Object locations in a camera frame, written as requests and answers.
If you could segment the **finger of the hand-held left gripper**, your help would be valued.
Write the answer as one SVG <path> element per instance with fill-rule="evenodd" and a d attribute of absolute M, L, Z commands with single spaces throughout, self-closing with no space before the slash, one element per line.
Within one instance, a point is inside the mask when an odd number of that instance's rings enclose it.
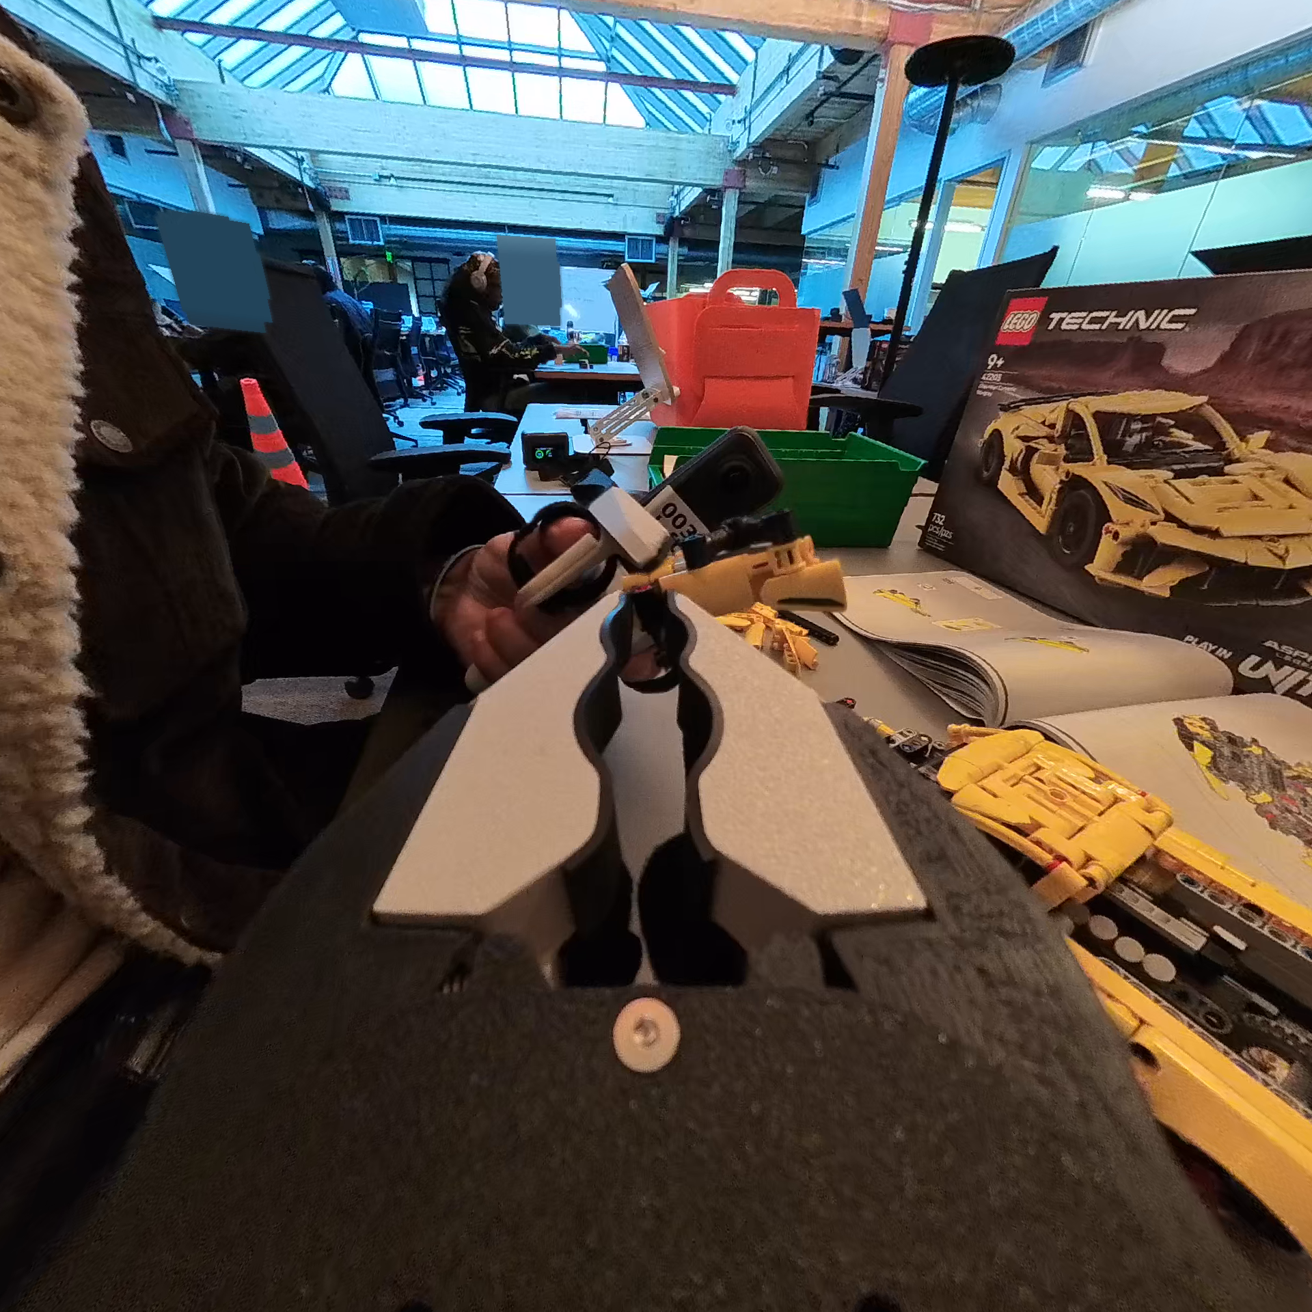
<path fill-rule="evenodd" d="M 627 572 L 652 572 L 674 547 L 666 525 L 651 517 L 629 492 L 610 486 L 585 506 L 596 527 L 599 566 L 616 563 Z"/>

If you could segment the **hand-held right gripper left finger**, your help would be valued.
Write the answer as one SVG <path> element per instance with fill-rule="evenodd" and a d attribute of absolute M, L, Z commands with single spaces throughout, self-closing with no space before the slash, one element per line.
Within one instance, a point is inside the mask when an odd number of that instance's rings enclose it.
<path fill-rule="evenodd" d="M 627 877 L 609 749 L 631 620 L 604 595 L 477 694 L 371 905 L 379 925 L 523 947 L 548 980 Z"/>

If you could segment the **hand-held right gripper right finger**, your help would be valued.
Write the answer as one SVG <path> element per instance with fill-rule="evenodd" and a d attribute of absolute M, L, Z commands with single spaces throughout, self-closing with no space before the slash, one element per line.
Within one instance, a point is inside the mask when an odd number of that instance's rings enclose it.
<path fill-rule="evenodd" d="M 668 605 L 684 824 L 662 859 L 662 978 L 738 983 L 777 941 L 930 903 L 823 702 L 685 597 Z"/>

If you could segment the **yellow brick panel piece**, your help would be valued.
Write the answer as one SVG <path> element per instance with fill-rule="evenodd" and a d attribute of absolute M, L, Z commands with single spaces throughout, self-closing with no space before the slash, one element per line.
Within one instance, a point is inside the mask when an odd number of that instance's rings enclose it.
<path fill-rule="evenodd" d="M 823 561 L 812 536 L 732 552 L 690 538 L 659 567 L 629 574 L 618 588 L 624 594 L 657 588 L 688 597 L 716 617 L 757 603 L 791 613 L 841 613 L 848 605 L 841 566 Z"/>

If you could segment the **pile of yellow brick pieces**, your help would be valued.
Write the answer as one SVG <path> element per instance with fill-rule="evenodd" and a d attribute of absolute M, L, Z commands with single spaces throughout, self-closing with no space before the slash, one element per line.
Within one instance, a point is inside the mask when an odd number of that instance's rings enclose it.
<path fill-rule="evenodd" d="M 716 622 L 795 678 L 815 670 L 818 652 L 840 642 L 835 633 L 813 620 L 773 610 L 760 602 L 737 613 L 720 614 Z"/>

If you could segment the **yellow brick car model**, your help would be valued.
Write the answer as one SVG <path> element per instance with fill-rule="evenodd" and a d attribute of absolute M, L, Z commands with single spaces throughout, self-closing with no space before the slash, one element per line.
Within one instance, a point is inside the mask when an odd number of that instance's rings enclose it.
<path fill-rule="evenodd" d="M 1037 730 L 876 731 L 1007 849 L 1204 1195 L 1308 1253 L 1308 908 Z"/>

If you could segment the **person's left forearm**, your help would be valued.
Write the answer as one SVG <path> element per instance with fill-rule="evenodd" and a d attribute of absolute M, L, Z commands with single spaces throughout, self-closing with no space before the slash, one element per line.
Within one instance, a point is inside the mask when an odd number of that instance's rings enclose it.
<path fill-rule="evenodd" d="M 432 617 L 438 583 L 526 521 L 465 475 L 331 506 L 228 453 L 210 478 L 243 610 L 240 680 L 371 677 L 427 667 L 454 681 Z"/>

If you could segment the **person's left hand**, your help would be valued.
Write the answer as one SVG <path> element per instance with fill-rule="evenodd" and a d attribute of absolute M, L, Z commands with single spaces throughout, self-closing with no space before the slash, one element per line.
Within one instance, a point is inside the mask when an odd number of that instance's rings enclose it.
<path fill-rule="evenodd" d="M 510 552 L 540 574 L 577 542 L 591 542 L 596 530 L 579 517 L 563 517 L 532 530 L 515 545 L 506 531 L 484 541 L 468 535 L 440 538 L 429 597 L 431 624 L 465 674 L 485 689 L 523 664 L 534 652 L 588 610 L 573 605 L 557 613 L 518 600 Z"/>

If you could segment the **green plastic bin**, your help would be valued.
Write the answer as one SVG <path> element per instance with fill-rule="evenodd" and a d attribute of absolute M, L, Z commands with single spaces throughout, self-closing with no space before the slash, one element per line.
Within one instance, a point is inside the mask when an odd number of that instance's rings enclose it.
<path fill-rule="evenodd" d="M 762 431 L 782 474 L 776 506 L 821 549 L 891 544 L 924 463 L 860 433 Z"/>

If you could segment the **red plastic bin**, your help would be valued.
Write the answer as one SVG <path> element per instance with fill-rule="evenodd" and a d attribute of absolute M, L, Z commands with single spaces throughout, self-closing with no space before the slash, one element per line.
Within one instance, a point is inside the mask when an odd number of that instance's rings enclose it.
<path fill-rule="evenodd" d="M 646 311 L 677 388 L 659 405 L 659 427 L 802 433 L 821 314 L 798 307 L 777 271 L 732 269 L 709 292 L 655 302 Z"/>

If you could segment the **black office chair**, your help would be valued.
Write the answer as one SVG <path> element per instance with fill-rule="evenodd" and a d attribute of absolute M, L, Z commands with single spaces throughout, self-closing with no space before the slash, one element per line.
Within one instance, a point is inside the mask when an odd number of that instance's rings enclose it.
<path fill-rule="evenodd" d="M 271 324 L 263 333 L 204 330 L 174 339 L 220 413 L 220 433 L 237 441 L 238 380 L 251 378 L 295 450 L 307 450 L 327 503 L 377 499 L 399 483 L 470 474 L 493 483 L 510 463 L 498 444 L 398 450 L 382 410 L 351 361 L 323 305 L 315 277 L 301 266 L 263 260 Z"/>
<path fill-rule="evenodd" d="M 1004 264 L 952 272 L 879 389 L 874 438 L 923 463 L 937 481 L 991 349 L 1007 297 L 1040 288 L 1057 247 Z"/>

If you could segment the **open instruction booklet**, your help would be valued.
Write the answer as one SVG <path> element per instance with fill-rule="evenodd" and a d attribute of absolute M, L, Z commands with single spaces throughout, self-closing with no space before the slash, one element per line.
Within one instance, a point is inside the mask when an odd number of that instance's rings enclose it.
<path fill-rule="evenodd" d="M 1308 877 L 1308 703 L 1197 645 L 1049 617 L 959 572 L 846 577 L 834 614 L 966 720 L 1037 728 L 1163 797 L 1252 878 Z"/>

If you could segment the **black floor lamp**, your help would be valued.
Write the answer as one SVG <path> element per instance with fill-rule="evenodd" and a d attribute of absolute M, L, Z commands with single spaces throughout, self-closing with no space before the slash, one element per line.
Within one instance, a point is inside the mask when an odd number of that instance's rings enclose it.
<path fill-rule="evenodd" d="M 940 89 L 940 114 L 932 138 L 921 199 L 912 225 L 907 260 L 890 325 L 887 349 L 879 371 L 877 392 L 891 377 L 907 328 L 916 274 L 924 253 L 929 216 L 938 189 L 946 139 L 955 113 L 960 88 L 977 88 L 1004 75 L 1015 61 L 1015 49 L 1005 38 L 971 35 L 943 38 L 916 49 L 904 66 L 910 88 Z"/>

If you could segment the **orange traffic cone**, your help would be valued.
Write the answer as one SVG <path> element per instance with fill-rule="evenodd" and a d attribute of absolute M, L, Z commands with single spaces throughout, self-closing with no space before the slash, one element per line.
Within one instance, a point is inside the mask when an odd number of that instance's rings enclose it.
<path fill-rule="evenodd" d="M 307 489 L 306 475 L 287 444 L 257 380 L 242 377 L 238 385 L 254 456 L 273 481 Z"/>

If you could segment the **black car set box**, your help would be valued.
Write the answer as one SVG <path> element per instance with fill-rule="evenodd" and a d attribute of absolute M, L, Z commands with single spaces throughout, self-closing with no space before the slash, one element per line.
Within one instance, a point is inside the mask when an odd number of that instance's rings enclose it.
<path fill-rule="evenodd" d="M 1113 630 L 1308 667 L 1310 274 L 1024 288 L 921 549 Z"/>

